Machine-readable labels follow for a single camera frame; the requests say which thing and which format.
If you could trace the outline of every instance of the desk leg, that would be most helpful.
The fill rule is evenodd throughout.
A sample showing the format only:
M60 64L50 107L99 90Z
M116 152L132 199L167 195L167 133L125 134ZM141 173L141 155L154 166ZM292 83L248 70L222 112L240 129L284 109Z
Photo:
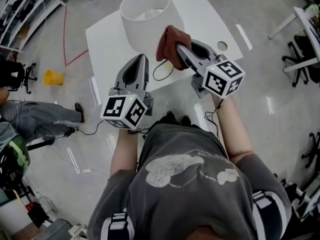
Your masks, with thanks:
M271 34L268 35L268 38L271 40L274 38L276 34L278 34L281 30L283 30L286 26L288 26L291 22L293 22L297 16L293 13L287 18L280 26L277 27Z
M312 64L316 64L316 63L318 63L318 59L317 58L312 58L312 59L309 59L307 61L301 62L299 64L286 67L286 68L283 69L283 72L287 73L287 72L290 72L290 71L294 71L294 70L297 70L297 69L300 69L300 68L304 68L304 67L310 66Z

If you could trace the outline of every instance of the gray pants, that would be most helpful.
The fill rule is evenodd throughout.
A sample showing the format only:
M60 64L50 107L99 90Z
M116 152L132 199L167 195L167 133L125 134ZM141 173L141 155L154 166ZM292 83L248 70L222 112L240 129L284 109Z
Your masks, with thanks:
M11 122L16 117L11 125L27 143L41 137L62 136L71 132L71 128L66 124L54 122L79 123L81 121L80 112L54 103L35 101L7 101L1 106L0 114L7 122Z

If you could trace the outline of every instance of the yellow cone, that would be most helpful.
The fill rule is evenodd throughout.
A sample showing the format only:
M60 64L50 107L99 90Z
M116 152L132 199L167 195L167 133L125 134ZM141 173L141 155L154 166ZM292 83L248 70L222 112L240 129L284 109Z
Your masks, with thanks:
M49 69L44 74L44 84L46 86L62 86L64 84L64 81L64 75L53 70Z

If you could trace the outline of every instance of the white table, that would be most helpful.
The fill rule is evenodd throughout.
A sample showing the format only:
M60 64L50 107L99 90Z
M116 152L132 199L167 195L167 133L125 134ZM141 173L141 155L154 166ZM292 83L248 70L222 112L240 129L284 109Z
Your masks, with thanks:
M173 0L173 2L184 22L184 31L191 35L192 39L208 44L217 52L221 52L217 43L223 41L228 49L221 52L222 54L231 60L243 57L227 26L207 0ZM99 94L104 99L109 95L110 88L115 85L118 72L138 53L127 41L119 11L115 11L89 27L86 30L86 40ZM155 56L149 56L148 60L148 92L194 74L190 68L184 71L174 70L167 79L155 81L152 76L153 71L160 62L156 61ZM166 62L158 68L154 74L155 78L166 77L172 69L169 65L170 63Z
M299 64L286 67L285 69L283 69L283 71L285 73L290 72L290 71L294 71L294 70L297 70L300 68L304 68L304 67L307 67L307 66L310 66L310 65L313 65L313 64L320 62L320 43L318 42L317 38L313 34L313 33L316 34L317 31L312 26L312 24L309 22L309 19L311 19L315 15L313 13L304 11L303 9L298 8L298 7L294 7L293 9L294 9L294 13L291 14L289 16L289 18L287 18L277 29L275 29L268 36L268 38L271 40L276 34L278 34L281 30L283 30L286 26L288 26L291 22L293 22L295 19L298 18L300 20L300 22L302 23L303 28L311 41L311 44L313 46L316 57L309 59L307 61L301 62Z

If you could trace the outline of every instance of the green helmet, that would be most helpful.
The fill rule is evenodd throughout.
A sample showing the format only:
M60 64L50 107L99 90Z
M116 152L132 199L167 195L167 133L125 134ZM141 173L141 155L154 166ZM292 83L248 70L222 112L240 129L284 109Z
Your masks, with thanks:
M0 123L0 188L15 189L30 164L24 139L7 122Z

